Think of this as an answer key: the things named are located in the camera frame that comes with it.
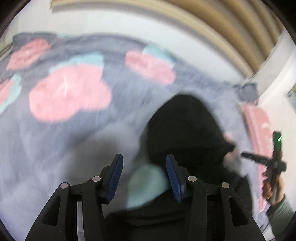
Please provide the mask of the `grey sleeve forearm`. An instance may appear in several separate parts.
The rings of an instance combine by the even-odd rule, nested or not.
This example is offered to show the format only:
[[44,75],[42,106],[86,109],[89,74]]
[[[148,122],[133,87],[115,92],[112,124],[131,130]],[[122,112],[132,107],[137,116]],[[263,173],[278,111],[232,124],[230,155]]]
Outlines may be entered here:
[[286,196],[277,204],[271,205],[266,214],[275,237],[279,237],[289,225],[294,211]]

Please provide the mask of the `person right hand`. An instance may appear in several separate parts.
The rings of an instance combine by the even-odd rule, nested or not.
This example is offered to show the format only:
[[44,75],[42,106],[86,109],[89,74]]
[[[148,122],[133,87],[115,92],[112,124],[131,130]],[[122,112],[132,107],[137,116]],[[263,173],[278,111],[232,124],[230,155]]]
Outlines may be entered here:
[[262,196],[271,205],[280,203],[285,197],[284,182],[281,176],[277,175],[275,178],[275,184],[272,186],[267,179],[263,181]]

